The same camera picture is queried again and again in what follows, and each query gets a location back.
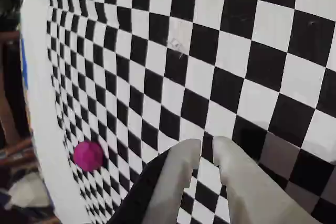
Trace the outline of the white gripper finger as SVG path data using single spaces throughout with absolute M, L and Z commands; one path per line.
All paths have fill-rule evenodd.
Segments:
M 318 223 L 231 139 L 213 138 L 213 160 L 231 223 Z

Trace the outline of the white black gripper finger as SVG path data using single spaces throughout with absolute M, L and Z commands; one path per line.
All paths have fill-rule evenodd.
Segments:
M 198 169 L 201 141 L 187 139 L 150 161 L 109 223 L 176 223 L 183 190 Z

